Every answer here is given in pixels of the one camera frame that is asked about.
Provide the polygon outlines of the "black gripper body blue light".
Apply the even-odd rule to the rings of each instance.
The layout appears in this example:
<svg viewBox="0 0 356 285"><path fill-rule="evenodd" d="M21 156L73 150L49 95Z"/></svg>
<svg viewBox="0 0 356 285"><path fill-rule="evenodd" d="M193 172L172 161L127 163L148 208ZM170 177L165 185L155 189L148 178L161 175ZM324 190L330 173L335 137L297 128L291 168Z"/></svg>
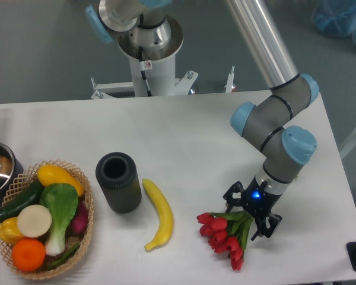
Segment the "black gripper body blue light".
<svg viewBox="0 0 356 285"><path fill-rule="evenodd" d="M266 192L267 188L266 181L258 184L256 178L253 178L247 189L241 193L241 207L254 219L265 219L281 197L281 194Z"/></svg>

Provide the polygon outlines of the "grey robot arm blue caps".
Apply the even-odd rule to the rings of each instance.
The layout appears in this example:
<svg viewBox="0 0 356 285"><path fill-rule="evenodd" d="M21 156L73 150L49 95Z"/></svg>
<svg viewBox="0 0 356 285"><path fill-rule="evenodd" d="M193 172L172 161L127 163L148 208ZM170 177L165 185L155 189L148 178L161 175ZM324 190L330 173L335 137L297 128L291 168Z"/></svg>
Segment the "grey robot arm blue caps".
<svg viewBox="0 0 356 285"><path fill-rule="evenodd" d="M262 1L227 1L227 7L255 59L271 95L261 104L241 104L232 128L265 156L250 185L236 182L224 195L227 208L241 207L254 219L256 236L270 237L281 216L272 207L316 151L315 137L289 121L318 97L317 82L300 74ZM182 46L181 26L164 12L167 1L100 1L85 16L100 40L117 42L128 57L137 97L174 96Z"/></svg>

